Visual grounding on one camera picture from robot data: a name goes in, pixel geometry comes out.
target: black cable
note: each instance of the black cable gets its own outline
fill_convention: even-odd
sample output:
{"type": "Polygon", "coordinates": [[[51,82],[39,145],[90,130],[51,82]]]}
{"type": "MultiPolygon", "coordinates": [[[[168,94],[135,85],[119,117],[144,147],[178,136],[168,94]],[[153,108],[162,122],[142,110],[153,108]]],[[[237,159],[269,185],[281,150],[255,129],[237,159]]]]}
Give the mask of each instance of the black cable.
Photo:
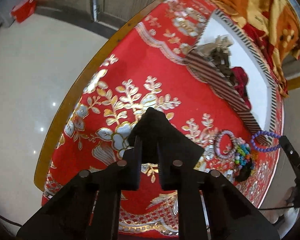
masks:
{"type": "Polygon", "coordinates": [[[14,225],[14,226],[17,226],[17,227],[20,227],[20,228],[22,227],[22,225],[20,225],[20,224],[18,224],[18,223],[16,223],[16,222],[10,221],[9,219],[3,217],[2,215],[0,215],[0,219],[2,219],[2,220],[4,220],[4,221],[6,221],[7,223],[12,224],[12,225],[14,225]]]}
{"type": "Polygon", "coordinates": [[[258,210],[276,210],[276,209],[288,209],[293,208],[294,206],[281,207],[281,208],[258,208],[258,210]]]}

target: metal screw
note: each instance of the metal screw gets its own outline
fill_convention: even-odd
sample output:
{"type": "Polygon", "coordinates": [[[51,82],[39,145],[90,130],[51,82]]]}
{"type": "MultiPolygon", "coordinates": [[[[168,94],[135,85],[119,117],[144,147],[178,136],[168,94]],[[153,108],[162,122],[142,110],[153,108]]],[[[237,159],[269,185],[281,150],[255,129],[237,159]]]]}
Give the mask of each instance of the metal screw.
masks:
{"type": "Polygon", "coordinates": [[[119,167],[124,167],[124,166],[127,165],[127,161],[125,161],[125,160],[119,160],[119,161],[117,162],[117,165],[118,165],[119,167]]]}
{"type": "Polygon", "coordinates": [[[174,160],[172,164],[173,166],[181,167],[183,165],[183,162],[181,160],[174,160]]]}
{"type": "Polygon", "coordinates": [[[80,172],[79,172],[79,176],[80,176],[81,178],[86,178],[86,177],[89,176],[89,174],[90,174],[90,171],[88,171],[88,170],[83,170],[83,171],[80,171],[80,172]]]}
{"type": "Polygon", "coordinates": [[[211,174],[213,177],[216,177],[216,178],[220,176],[220,172],[217,171],[217,170],[212,170],[212,171],[210,171],[210,174],[211,174]]]}

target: floral tablecloth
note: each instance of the floral tablecloth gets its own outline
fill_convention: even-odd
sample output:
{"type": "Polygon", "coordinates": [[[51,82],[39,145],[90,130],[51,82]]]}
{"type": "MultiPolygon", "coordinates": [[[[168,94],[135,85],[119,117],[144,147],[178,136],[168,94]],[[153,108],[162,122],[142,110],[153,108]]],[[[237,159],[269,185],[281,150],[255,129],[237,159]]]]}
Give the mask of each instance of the floral tablecloth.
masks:
{"type": "MultiPolygon", "coordinates": [[[[208,84],[183,63],[215,5],[209,0],[166,0],[148,14],[112,51],[95,73],[64,127],[52,155],[42,203],[80,170],[98,172],[120,160],[127,137],[148,107],[162,111],[186,137],[202,147],[197,168],[220,170],[234,182],[234,160],[220,160],[213,140],[231,130],[251,137],[242,120],[208,84]]],[[[282,130],[277,92],[276,132],[282,130]]],[[[228,150],[223,140],[223,150],[228,150]]],[[[237,188],[258,207],[268,189],[278,151],[255,154],[255,170],[237,188]]],[[[178,235],[177,193],[162,191],[156,164],[145,163],[140,189],[122,192],[119,231],[144,237],[178,235]]]]}

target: open box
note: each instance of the open box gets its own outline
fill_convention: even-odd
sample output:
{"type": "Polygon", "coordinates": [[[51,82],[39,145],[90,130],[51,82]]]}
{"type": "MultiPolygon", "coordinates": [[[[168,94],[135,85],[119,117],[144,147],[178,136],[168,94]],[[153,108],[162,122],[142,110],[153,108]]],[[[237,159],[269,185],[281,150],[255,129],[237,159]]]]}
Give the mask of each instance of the open box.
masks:
{"type": "MultiPolygon", "coordinates": [[[[274,132],[277,105],[276,84],[269,72],[269,66],[250,38],[222,11],[215,10],[212,13],[205,30],[186,56],[185,61],[189,70],[195,75],[198,71],[201,72],[200,76],[204,76],[202,81],[209,83],[213,90],[229,103],[252,134],[259,130],[274,132]],[[220,70],[196,50],[199,45],[214,42],[218,35],[229,35],[234,42],[229,47],[231,52],[229,62],[231,66],[242,67],[249,77],[246,88],[252,106],[251,111],[220,70]]],[[[263,145],[272,145],[273,142],[273,138],[267,136],[259,136],[257,140],[263,145]]]]}

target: yellow and orange blanket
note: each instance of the yellow and orange blanket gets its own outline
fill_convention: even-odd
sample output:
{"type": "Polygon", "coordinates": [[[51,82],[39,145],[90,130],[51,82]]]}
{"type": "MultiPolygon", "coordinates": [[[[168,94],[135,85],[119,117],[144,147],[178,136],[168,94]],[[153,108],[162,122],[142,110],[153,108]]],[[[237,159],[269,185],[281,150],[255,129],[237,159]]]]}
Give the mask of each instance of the yellow and orange blanket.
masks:
{"type": "Polygon", "coordinates": [[[273,71],[280,93],[287,96],[283,59],[300,55],[300,20],[288,0],[212,0],[260,48],[273,71]]]}

